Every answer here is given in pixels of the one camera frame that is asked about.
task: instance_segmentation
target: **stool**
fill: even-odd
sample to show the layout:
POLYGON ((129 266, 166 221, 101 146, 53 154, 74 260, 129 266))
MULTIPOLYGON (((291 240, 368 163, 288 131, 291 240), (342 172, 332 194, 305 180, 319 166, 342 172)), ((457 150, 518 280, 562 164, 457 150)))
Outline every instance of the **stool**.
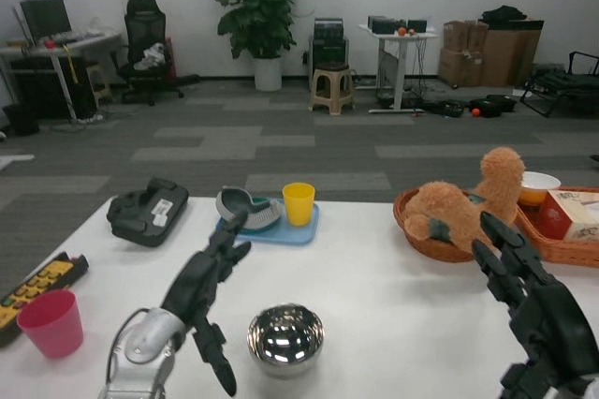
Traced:
POLYGON ((87 79, 89 79, 90 86, 92 87, 92 91, 94 92, 95 107, 99 109, 99 100, 106 96, 113 97, 112 91, 110 90, 109 83, 106 81, 106 76, 104 76, 104 70, 102 69, 102 66, 100 66, 99 64, 91 65, 86 68, 86 71, 87 79), (94 87, 94 83, 92 81, 92 76, 94 75, 94 73, 99 74, 100 80, 104 84, 104 87, 100 90, 96 90, 94 87))
POLYGON ((354 82, 348 64, 329 63, 316 66, 308 110, 311 111, 316 104, 327 106, 331 115, 341 115, 341 109, 345 104, 354 107, 354 82), (329 80, 328 89, 318 91, 320 78, 329 80), (342 88, 345 79, 347 79, 348 90, 342 88))

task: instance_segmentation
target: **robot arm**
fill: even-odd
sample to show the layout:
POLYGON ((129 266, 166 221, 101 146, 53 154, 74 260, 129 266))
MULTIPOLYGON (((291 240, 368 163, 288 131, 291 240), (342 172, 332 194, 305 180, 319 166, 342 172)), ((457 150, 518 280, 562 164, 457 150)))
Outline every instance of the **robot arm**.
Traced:
POLYGON ((574 296, 545 271, 526 237, 488 213, 481 227, 502 255, 475 241, 476 262, 495 299, 507 304, 509 327, 529 356, 504 375, 502 399, 543 399, 551 387, 562 397, 584 396, 599 377, 599 350, 574 296))
POLYGON ((208 247, 183 267, 160 308, 149 310, 138 324, 127 327, 137 313, 125 322, 111 349, 107 384, 99 399, 164 399, 175 353, 191 329, 202 361, 212 366, 225 391, 235 395, 235 376, 223 355, 226 339, 206 316, 218 283, 250 251, 249 243, 234 246, 246 219, 247 214, 238 215, 212 235, 208 247))

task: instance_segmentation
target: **blue tray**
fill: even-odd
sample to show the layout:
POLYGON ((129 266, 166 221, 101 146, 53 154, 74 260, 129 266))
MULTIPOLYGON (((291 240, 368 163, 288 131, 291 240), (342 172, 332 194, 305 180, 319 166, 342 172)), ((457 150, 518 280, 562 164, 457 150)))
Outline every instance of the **blue tray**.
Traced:
MULTIPOLYGON (((281 219, 279 219, 272 226, 263 230, 242 230, 239 234, 238 240, 245 242, 290 244, 293 246, 308 244, 316 235, 319 216, 320 209, 315 204, 314 212, 312 213, 312 221, 310 224, 308 226, 304 226, 303 228, 297 228, 295 226, 291 226, 289 221, 287 221, 287 212, 284 207, 283 216, 281 216, 281 219)), ((221 218, 216 225, 216 228, 220 229, 224 224, 225 220, 221 218)))

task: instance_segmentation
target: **woven basket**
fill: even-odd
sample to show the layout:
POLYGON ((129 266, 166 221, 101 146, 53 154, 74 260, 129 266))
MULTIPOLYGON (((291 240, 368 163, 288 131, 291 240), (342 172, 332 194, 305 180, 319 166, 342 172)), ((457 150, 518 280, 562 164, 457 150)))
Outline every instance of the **woven basket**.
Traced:
MULTIPOLYGON (((599 188, 563 186, 560 189, 599 193, 599 188)), ((551 240, 540 233, 534 225, 534 223, 536 223, 537 214, 537 209, 519 207, 518 215, 516 216, 516 225, 539 250, 543 259, 553 263, 599 268, 599 243, 551 240)))
POLYGON ((412 237, 405 231, 403 221, 405 220, 405 205, 418 192, 418 190, 409 190, 401 194, 393 203, 393 215, 397 220, 397 224, 403 229, 405 238, 414 247, 414 249, 425 256, 448 263, 463 263, 474 260, 474 256, 468 252, 459 250, 455 245, 439 242, 429 239, 421 242, 412 237))

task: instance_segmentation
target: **brown teddy dog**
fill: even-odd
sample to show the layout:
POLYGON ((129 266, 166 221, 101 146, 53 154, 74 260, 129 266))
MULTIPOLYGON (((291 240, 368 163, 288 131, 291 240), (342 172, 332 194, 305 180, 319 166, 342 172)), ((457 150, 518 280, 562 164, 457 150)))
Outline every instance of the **brown teddy dog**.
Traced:
POLYGON ((526 167, 516 151, 497 148, 480 162, 483 180, 475 194, 485 199, 483 211, 511 225, 518 212, 518 197, 526 167))
POLYGON ((448 239, 458 249, 472 253, 475 239, 491 244, 480 228, 481 212, 482 206, 473 204, 455 185, 431 182, 420 187, 406 204, 405 230, 417 240, 431 236, 448 239))
POLYGON ((469 253, 474 239, 492 247, 480 228, 480 214, 514 222, 525 167, 513 149, 497 148, 483 157, 480 169, 483 181, 470 197, 446 182, 421 186, 405 206, 405 230, 417 240, 453 243, 469 253))

